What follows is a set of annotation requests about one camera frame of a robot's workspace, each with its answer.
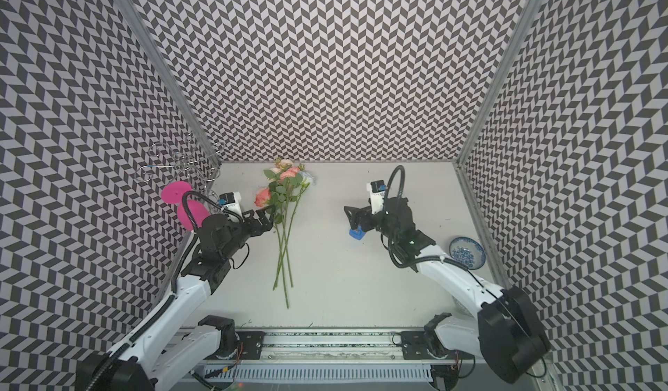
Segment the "blue tape dispenser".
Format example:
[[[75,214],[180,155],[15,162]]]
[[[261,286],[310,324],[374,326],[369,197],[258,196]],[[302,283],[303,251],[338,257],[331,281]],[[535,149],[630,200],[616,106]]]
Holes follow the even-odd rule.
[[[353,239],[361,241],[365,237],[365,231],[362,227],[357,227],[356,229],[350,229],[349,235],[353,237]]]

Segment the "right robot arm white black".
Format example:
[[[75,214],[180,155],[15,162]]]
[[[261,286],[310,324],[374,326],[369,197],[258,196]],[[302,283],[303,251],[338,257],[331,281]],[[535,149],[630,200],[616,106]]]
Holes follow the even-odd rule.
[[[509,384],[529,375],[551,349],[530,297],[521,288],[502,288],[476,276],[418,230],[404,187],[405,168],[396,166],[388,181],[368,183],[368,206],[345,206],[344,212],[352,235],[378,232],[396,268],[435,281],[468,312],[466,319],[451,313],[435,315],[424,325],[420,345],[435,359],[468,354],[483,360]]]

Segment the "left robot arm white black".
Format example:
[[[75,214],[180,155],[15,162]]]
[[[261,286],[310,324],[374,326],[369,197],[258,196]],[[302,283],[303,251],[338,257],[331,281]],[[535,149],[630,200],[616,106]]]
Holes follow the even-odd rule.
[[[206,316],[175,347],[168,344],[222,284],[235,253],[273,229],[277,210],[268,205],[244,212],[237,199],[219,204],[197,191],[176,197],[193,237],[164,298],[109,351],[78,362],[77,390],[169,390],[208,356],[240,355],[235,322],[219,316]]]

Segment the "artificial rose bouquet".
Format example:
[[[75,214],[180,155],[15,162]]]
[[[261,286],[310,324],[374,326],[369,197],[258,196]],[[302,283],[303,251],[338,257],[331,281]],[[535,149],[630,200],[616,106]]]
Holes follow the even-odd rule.
[[[313,186],[313,176],[305,164],[277,158],[271,168],[264,170],[267,185],[257,192],[255,206],[271,208],[273,231],[278,239],[278,262],[273,290],[282,288],[285,308],[291,307],[290,290],[294,287],[290,258],[290,237],[297,210],[303,196]]]

